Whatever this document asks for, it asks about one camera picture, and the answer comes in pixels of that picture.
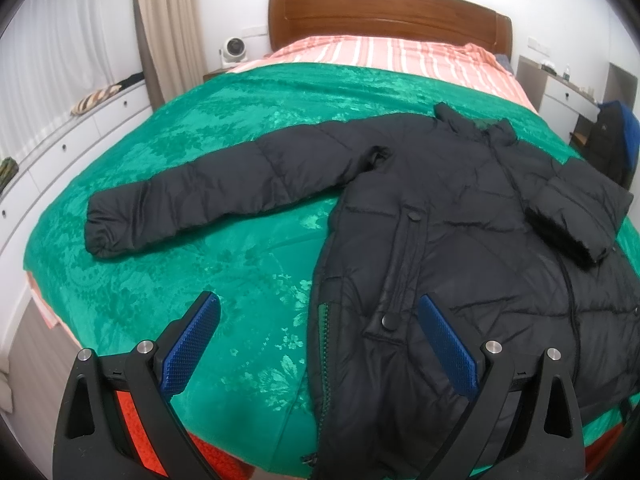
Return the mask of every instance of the black backpack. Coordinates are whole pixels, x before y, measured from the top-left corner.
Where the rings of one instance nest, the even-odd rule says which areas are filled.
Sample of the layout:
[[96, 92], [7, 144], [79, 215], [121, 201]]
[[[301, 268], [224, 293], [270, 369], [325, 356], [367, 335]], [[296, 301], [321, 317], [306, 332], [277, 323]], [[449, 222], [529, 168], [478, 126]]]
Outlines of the black backpack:
[[619, 102], [600, 107], [598, 121], [591, 127], [582, 156], [600, 173], [629, 189], [638, 162], [635, 167], [628, 167], [625, 120]]

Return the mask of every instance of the wall switch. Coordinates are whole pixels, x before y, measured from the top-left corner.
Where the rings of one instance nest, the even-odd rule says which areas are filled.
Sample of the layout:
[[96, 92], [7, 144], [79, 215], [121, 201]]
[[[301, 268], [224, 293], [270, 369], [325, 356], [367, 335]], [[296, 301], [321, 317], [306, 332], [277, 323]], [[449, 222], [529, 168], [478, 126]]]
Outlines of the wall switch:
[[266, 25], [258, 25], [257, 27], [247, 27], [240, 31], [242, 38], [253, 38], [254, 36], [266, 36], [269, 29]]
[[531, 50], [535, 50], [536, 52], [539, 52], [540, 54], [544, 54], [547, 57], [551, 56], [551, 48], [549, 48], [546, 45], [543, 45], [538, 40], [536, 40], [536, 38], [529, 38], [527, 40], [527, 46]]

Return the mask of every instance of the green zipper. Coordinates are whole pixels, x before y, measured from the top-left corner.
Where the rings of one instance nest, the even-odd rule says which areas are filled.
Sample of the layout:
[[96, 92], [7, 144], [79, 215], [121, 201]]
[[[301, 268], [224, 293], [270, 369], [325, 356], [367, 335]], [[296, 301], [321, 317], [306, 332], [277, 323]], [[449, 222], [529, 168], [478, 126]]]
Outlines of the green zipper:
[[318, 306], [318, 328], [320, 332], [320, 368], [322, 373], [322, 411], [318, 423], [318, 443], [322, 434], [324, 418], [329, 411], [331, 399], [331, 386], [329, 384], [329, 372], [326, 365], [327, 347], [329, 345], [329, 305], [323, 303]]

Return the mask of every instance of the snap button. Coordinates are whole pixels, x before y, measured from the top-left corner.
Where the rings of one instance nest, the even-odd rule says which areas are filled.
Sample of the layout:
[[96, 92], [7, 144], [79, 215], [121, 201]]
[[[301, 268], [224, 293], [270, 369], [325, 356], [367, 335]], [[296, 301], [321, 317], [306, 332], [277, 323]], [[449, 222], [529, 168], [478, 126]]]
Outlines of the snap button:
[[400, 315], [395, 312], [387, 312], [382, 317], [382, 326], [385, 330], [393, 332], [400, 326]]

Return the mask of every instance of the blue gripper pad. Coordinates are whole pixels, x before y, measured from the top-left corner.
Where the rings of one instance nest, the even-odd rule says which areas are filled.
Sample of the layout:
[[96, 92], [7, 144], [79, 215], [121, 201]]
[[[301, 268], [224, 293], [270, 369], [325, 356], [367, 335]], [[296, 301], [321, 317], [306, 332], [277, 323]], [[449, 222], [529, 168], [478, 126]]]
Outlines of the blue gripper pad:
[[165, 398], [180, 394], [220, 323], [220, 300], [211, 294], [182, 332], [162, 364], [160, 392]]
[[456, 393], [478, 394], [478, 366], [438, 307], [426, 294], [418, 301], [418, 322]]

